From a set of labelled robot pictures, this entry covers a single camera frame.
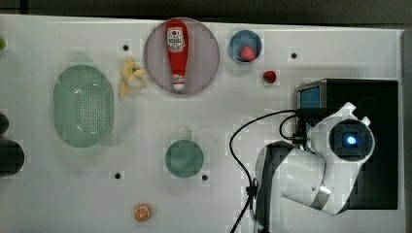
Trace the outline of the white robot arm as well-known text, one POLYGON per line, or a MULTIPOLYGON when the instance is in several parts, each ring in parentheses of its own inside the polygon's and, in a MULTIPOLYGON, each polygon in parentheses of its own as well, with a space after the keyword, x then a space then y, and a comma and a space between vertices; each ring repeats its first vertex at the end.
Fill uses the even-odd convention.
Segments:
POLYGON ((357 118, 355 109, 348 102, 311 127, 307 150, 285 141, 264 147, 256 164, 254 233, 288 233, 282 221, 284 198, 332 216, 346 210, 361 166, 375 150, 370 120, 357 118))

